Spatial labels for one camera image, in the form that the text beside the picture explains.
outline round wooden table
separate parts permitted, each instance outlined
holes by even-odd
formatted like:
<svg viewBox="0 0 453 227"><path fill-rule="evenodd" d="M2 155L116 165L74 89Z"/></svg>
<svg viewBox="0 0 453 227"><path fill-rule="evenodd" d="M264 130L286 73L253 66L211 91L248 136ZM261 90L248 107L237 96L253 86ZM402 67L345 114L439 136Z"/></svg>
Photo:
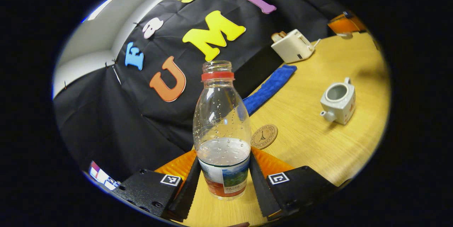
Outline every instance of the round wooden table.
<svg viewBox="0 0 453 227"><path fill-rule="evenodd" d="M355 32L349 39L322 39L309 59L290 65L297 66L293 76L250 117L252 133L265 124L276 125L278 136L265 152L295 168L307 165L339 186L367 163L385 131L391 94L385 60L367 32ZM327 122L319 115L322 93L345 77L356 88L355 112L346 125ZM200 174L183 225L226 227L242 222L267 222L250 173L244 195L233 201L212 197Z"/></svg>

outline blue cloth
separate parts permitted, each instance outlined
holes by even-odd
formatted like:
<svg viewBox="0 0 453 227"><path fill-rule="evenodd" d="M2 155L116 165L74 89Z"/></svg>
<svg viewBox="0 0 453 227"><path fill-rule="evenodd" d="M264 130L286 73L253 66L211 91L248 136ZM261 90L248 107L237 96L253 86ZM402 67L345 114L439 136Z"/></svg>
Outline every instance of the blue cloth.
<svg viewBox="0 0 453 227"><path fill-rule="evenodd" d="M296 66L283 65L270 75L270 78L256 91L245 98L244 105L251 116L263 103L285 85L291 75L296 71Z"/></svg>

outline cork coaster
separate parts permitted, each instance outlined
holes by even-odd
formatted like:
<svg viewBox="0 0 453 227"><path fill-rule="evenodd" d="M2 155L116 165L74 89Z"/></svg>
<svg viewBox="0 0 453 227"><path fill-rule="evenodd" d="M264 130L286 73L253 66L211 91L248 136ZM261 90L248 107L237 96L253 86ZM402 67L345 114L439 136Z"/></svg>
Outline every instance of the cork coaster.
<svg viewBox="0 0 453 227"><path fill-rule="evenodd" d="M277 137L278 129L273 124L260 127L252 136L252 146L258 149L268 147Z"/></svg>

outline clear plastic bottle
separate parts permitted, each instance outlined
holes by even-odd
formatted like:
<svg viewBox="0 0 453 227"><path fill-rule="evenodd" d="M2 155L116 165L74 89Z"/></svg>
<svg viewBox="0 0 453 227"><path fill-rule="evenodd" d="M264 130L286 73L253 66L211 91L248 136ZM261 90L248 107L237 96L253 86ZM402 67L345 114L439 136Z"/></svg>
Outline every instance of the clear plastic bottle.
<svg viewBox="0 0 453 227"><path fill-rule="evenodd" d="M194 114L194 146L214 197L244 194L251 148L249 115L233 87L231 62L203 64L204 89Z"/></svg>

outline black cloth backdrop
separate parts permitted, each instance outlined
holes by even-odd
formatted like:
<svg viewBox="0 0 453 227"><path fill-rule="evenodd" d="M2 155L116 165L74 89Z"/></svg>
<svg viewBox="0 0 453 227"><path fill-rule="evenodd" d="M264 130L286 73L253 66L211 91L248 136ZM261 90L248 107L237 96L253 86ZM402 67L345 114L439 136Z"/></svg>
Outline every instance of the black cloth backdrop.
<svg viewBox="0 0 453 227"><path fill-rule="evenodd" d="M264 1L277 10L264 14L248 0L163 0L137 21L115 65L82 76L53 100L61 136L81 169L87 171L94 160L113 179L123 181L141 168L154 170L191 149L205 59L182 38L190 29L208 30L205 17L210 12L219 10L231 22L246 27L236 40L225 39L227 46L218 46L220 54L214 59L232 62L235 88L245 98L283 63L270 47L270 35L298 29L310 41L325 38L333 34L327 22L345 11L334 0ZM164 24L145 39L142 28L154 17ZM144 53L142 70L125 66L131 41ZM174 56L187 80L173 102L163 101L149 87L157 72L169 88L175 86L173 75L162 69L169 56Z"/></svg>

